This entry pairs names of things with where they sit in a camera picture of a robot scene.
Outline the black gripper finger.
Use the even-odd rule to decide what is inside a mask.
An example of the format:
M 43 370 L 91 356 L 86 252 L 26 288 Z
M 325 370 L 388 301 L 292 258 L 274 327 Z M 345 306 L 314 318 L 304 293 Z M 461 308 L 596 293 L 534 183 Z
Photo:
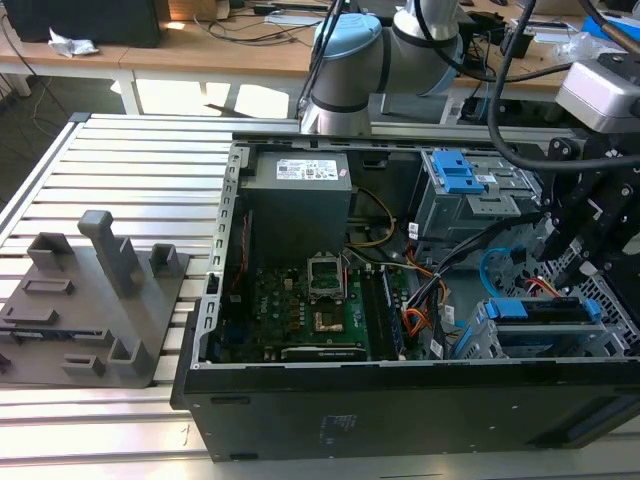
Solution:
M 553 230 L 536 247 L 536 259 L 548 261 L 565 253 L 578 239 L 583 251 L 597 251 L 602 244 L 599 219 L 602 210 L 589 198 L 565 198 L 552 210 Z
M 558 259 L 559 269 L 556 275 L 556 287 L 573 287 L 587 278 L 601 273 L 604 269 L 603 251 L 575 252 L 568 249 Z

